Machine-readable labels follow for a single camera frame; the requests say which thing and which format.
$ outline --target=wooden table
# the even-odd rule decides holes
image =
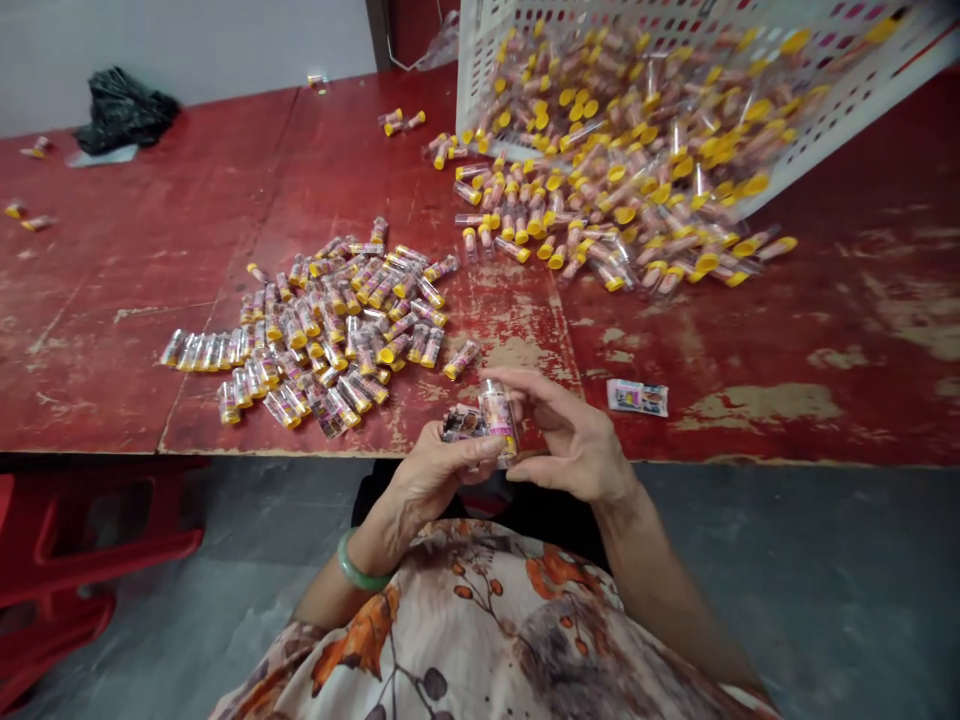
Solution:
[[[328,442],[259,407],[222,427],[221,378],[154,364],[174,328],[236,324],[251,260],[288,269],[377,215],[391,244],[459,248],[452,172],[419,152],[452,128],[455,94],[445,68],[214,103],[134,162],[86,170],[20,156],[33,138],[0,143],[0,198],[60,219],[37,235],[0,223],[0,450],[390,456],[472,402],[475,370],[454,384],[408,368],[388,406]],[[607,378],[668,385],[669,419],[612,416],[633,459],[954,464],[958,103],[960,78],[936,78],[770,203],[756,225],[801,245],[760,279],[651,307],[590,278],[558,292],[535,258],[501,256],[443,281],[442,357],[470,337],[484,364],[537,368],[598,406]],[[398,105],[427,126],[386,138],[375,117]]]

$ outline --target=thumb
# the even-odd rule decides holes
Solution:
[[[551,455],[537,455],[521,460],[507,470],[507,480],[511,482],[532,482],[548,490],[566,490],[563,487],[564,463]]]
[[[440,462],[447,472],[473,467],[484,460],[495,459],[504,444],[503,438],[496,436],[446,443]]]

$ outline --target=jade bangle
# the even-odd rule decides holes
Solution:
[[[337,546],[337,560],[340,562],[340,569],[343,571],[343,575],[347,578],[347,581],[358,590],[380,592],[390,584],[393,573],[373,577],[372,575],[366,575],[360,572],[357,566],[350,562],[350,558],[347,557],[347,543],[356,531],[356,528],[350,528],[343,534],[343,537],[340,538],[340,544]]]

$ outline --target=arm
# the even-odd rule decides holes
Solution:
[[[363,574],[380,577],[393,571],[417,533],[450,504],[460,484],[460,471],[479,466],[480,475],[472,480],[482,482],[503,447],[502,438],[444,443],[441,430],[442,423],[427,423],[390,485],[347,543],[347,557]],[[334,555],[310,582],[292,619],[329,632],[350,622],[373,594],[354,587]]]
[[[589,503],[627,615],[718,682],[762,690],[750,663],[670,547],[657,510],[605,413],[529,370],[493,368],[543,432],[550,455],[526,458],[507,480],[565,490]]]
[[[409,521],[404,522],[412,515],[387,490],[347,543],[350,562],[365,575],[380,577],[391,572],[419,531]],[[292,619],[329,632],[350,622],[373,595],[350,584],[334,554],[310,581]]]
[[[647,491],[629,465],[626,472],[632,491],[616,503],[594,503],[593,515],[627,615],[714,680],[766,694],[743,649],[674,553]]]

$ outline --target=white wall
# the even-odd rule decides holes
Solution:
[[[87,122],[112,65],[185,105],[376,70],[363,0],[0,0],[0,137]]]

